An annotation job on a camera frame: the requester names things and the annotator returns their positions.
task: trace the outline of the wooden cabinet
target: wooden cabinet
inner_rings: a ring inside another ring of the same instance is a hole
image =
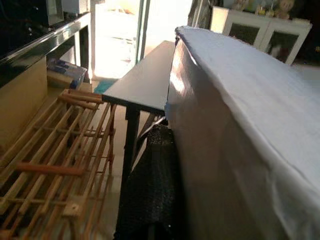
[[[304,21],[214,7],[210,30],[240,39],[286,64],[292,64],[311,27]]]

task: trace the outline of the blue mat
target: blue mat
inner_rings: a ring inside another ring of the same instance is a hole
[[[95,94],[103,94],[108,88],[110,88],[116,81],[108,80],[108,81],[100,81],[98,86],[94,89]]]

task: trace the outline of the glass door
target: glass door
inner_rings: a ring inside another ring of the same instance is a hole
[[[136,64],[139,4],[109,0],[95,5],[95,76],[119,79]]]

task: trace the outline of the glossy black surface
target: glossy black surface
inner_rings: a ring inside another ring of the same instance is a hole
[[[76,32],[80,32],[80,36],[82,36],[80,38],[88,39],[90,21],[91,15],[86,13],[0,59],[0,88],[55,50]],[[81,58],[87,59],[87,55],[88,52]]]

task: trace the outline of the figurine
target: figurine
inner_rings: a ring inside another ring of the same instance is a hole
[[[279,0],[278,9],[275,11],[275,16],[279,19],[288,20],[290,10],[294,7],[295,0]]]
[[[255,15],[266,15],[266,1],[262,1],[255,10]]]
[[[268,11],[266,11],[265,15],[269,18],[273,18],[275,16],[274,4],[276,0],[272,1],[271,7]]]
[[[232,9],[243,11],[246,6],[248,6],[249,0],[234,0],[234,3],[232,4]]]

